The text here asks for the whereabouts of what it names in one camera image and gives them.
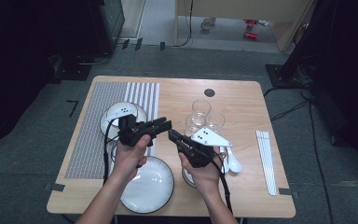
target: striped placemat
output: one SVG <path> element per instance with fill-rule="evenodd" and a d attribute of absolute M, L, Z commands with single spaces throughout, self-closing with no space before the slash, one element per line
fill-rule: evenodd
<path fill-rule="evenodd" d="M 103 179 L 103 113 L 116 103 L 130 102 L 145 110 L 147 120 L 156 119 L 158 96 L 158 83 L 96 82 L 65 178 Z M 155 148 L 149 147 L 145 154 L 154 156 Z"/>

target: clear drinking glass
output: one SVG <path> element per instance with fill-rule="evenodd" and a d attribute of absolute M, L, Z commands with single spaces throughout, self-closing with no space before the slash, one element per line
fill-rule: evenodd
<path fill-rule="evenodd" d="M 201 127 L 194 123 L 193 114 L 187 116 L 186 118 L 186 136 L 191 136 L 194 133 L 198 132 Z"/>
<path fill-rule="evenodd" d="M 193 105 L 193 122 L 202 128 L 205 126 L 206 115 L 211 111 L 211 104 L 206 100 L 196 100 Z"/>
<path fill-rule="evenodd" d="M 220 133 L 223 125 L 225 125 L 226 119 L 223 114 L 211 111 L 206 116 L 206 127 L 211 129 L 215 133 Z"/>

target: spoon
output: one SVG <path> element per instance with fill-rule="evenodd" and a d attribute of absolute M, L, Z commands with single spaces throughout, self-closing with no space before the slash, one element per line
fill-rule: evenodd
<path fill-rule="evenodd" d="M 227 147 L 228 152 L 228 167 L 234 173 L 239 173 L 242 170 L 242 166 L 235 159 L 234 154 L 232 154 L 231 147 Z"/>
<path fill-rule="evenodd" d="M 220 147 L 220 152 L 225 152 L 225 148 L 224 147 Z M 223 158 L 223 167 L 222 167 L 222 172 L 223 173 L 227 173 L 229 170 L 228 168 L 228 163 L 227 163 L 227 156 L 225 156 L 225 158 Z"/>

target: black tape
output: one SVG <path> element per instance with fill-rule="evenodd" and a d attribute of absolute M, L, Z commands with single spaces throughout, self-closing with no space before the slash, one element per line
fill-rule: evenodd
<path fill-rule="evenodd" d="M 45 190 L 47 191 L 59 191 L 59 192 L 63 192 L 63 190 L 65 189 L 65 185 L 61 185 L 61 184 L 50 184 L 47 183 L 45 186 Z"/>
<path fill-rule="evenodd" d="M 299 198 L 298 192 L 292 192 L 290 189 L 279 189 L 281 195 L 292 195 L 294 198 Z"/>
<path fill-rule="evenodd" d="M 129 46 L 130 40 L 127 39 L 126 41 L 124 41 L 123 43 L 123 47 L 121 49 L 126 49 Z"/>
<path fill-rule="evenodd" d="M 71 112 L 71 114 L 69 115 L 69 118 L 71 118 L 72 115 L 74 115 L 74 113 L 75 113 L 75 110 L 76 110 L 76 107 L 77 107 L 77 104 L 79 103 L 79 101 L 67 100 L 66 102 L 68 102 L 68 103 L 75 103 L 74 107 L 72 108 L 72 112 Z"/>
<path fill-rule="evenodd" d="M 136 42 L 135 50 L 138 50 L 141 48 L 143 40 L 144 40 L 143 38 L 138 39 L 138 41 Z"/>
<path fill-rule="evenodd" d="M 165 42 L 159 42 L 159 50 L 165 50 Z"/>

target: cable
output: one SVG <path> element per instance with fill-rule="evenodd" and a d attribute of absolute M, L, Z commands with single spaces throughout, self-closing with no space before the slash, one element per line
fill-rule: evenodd
<path fill-rule="evenodd" d="M 103 183 L 107 181 L 107 177 L 109 176 L 109 154 L 107 153 L 107 136 L 109 135 L 110 126 L 112 126 L 114 119 L 109 121 L 109 124 L 106 128 L 106 133 L 103 140 L 103 164 L 104 164 L 104 173 L 103 173 Z"/>
<path fill-rule="evenodd" d="M 328 208 L 328 214 L 329 214 L 329 217 L 330 217 L 330 223 L 331 224 L 334 224 L 334 220 L 333 220 L 333 212 L 331 210 L 331 204 L 330 204 L 330 198 L 329 198 L 329 195 L 328 195 L 328 191 L 327 191 L 327 186 L 326 186 L 326 183 L 325 183 L 325 179 L 324 179 L 324 172 L 322 170 L 322 166 L 321 166 L 321 162 L 319 160 L 319 153 L 318 153 L 318 149 L 316 147 L 316 134 L 315 134 L 315 124 L 313 122 L 313 116 L 312 116 L 312 103 L 310 102 L 310 124 L 311 124 L 311 127 L 312 127 L 312 140 L 313 140 L 313 149 L 315 151 L 315 156 L 316 156 L 316 161 L 318 163 L 318 168 L 319 168 L 319 173 L 321 174 L 321 177 L 322 177 L 322 182 L 324 184 L 324 194 L 325 194 L 325 197 L 326 197 L 326 201 L 327 201 L 327 208 Z"/>
<path fill-rule="evenodd" d="M 61 214 L 61 216 L 63 217 L 63 219 L 65 219 L 69 223 L 72 223 L 72 224 L 76 223 L 75 221 L 71 220 L 71 218 L 69 218 L 68 216 L 66 216 L 64 214 Z"/>
<path fill-rule="evenodd" d="M 271 91 L 276 91 L 276 90 L 282 90 L 282 88 L 279 88 L 279 87 L 273 87 L 269 90 L 266 90 L 266 92 L 263 94 L 264 97 L 267 96 L 267 94 L 269 94 Z"/>
<path fill-rule="evenodd" d="M 78 63 L 78 64 L 81 64 L 81 65 L 96 65 L 96 64 L 104 63 L 110 57 L 110 54 L 105 53 L 104 55 L 106 55 L 106 57 L 104 59 L 102 59 L 101 61 L 99 61 L 99 62 L 96 62 L 96 63 Z M 76 60 L 78 60 L 81 57 L 84 57 L 84 55 L 76 56 Z"/>
<path fill-rule="evenodd" d="M 278 115 L 275 115 L 274 117 L 272 117 L 272 118 L 270 119 L 270 121 L 272 122 L 272 121 L 274 121 L 274 120 L 276 120 L 276 119 L 280 119 L 280 118 L 284 117 L 285 115 L 287 115 L 287 114 L 289 114 L 289 113 L 291 113 L 291 112 L 293 112 L 293 111 L 295 111 L 295 110 L 298 110 L 299 108 L 301 108 L 301 107 L 303 107 L 304 105 L 306 105 L 307 102 L 308 102 L 308 100 L 305 100 L 305 101 L 299 103 L 298 105 L 293 106 L 290 110 L 287 110 L 287 111 L 284 111 L 284 112 L 282 112 L 282 113 L 280 113 L 280 114 L 278 114 Z"/>
<path fill-rule="evenodd" d="M 223 188 L 225 190 L 225 198 L 226 198 L 227 208 L 232 214 L 231 200 L 229 198 L 230 192 L 229 192 L 228 184 L 227 184 L 227 181 L 225 178 L 225 173 L 222 172 L 222 170 L 219 168 L 219 166 L 216 164 L 216 162 L 211 161 L 211 163 L 213 164 L 214 167 L 216 167 L 217 171 L 219 172 L 220 179 L 222 180 Z"/>
<path fill-rule="evenodd" d="M 110 142 L 114 141 L 117 137 L 118 137 L 118 135 L 116 135 L 114 138 L 110 139 L 107 143 L 110 143 Z M 116 150 L 117 141 L 114 141 L 114 142 L 115 142 L 115 144 L 112 146 L 112 149 L 110 150 L 110 160 L 112 162 L 115 162 L 115 158 L 116 158 L 113 154 L 114 154 L 114 152 Z"/>
<path fill-rule="evenodd" d="M 191 0 L 191 7 L 190 7 L 190 23 L 187 23 L 187 17 L 186 17 L 186 24 L 187 24 L 187 27 L 189 28 L 189 33 L 188 33 L 188 36 L 187 36 L 187 40 L 181 44 L 181 45 L 175 45 L 174 47 L 182 47 L 184 45 L 186 45 L 188 43 L 188 41 L 193 41 L 193 38 L 191 37 L 191 34 L 192 34 L 192 29 L 191 29 L 191 18 L 192 18 L 192 15 L 193 15 L 193 0 Z"/>

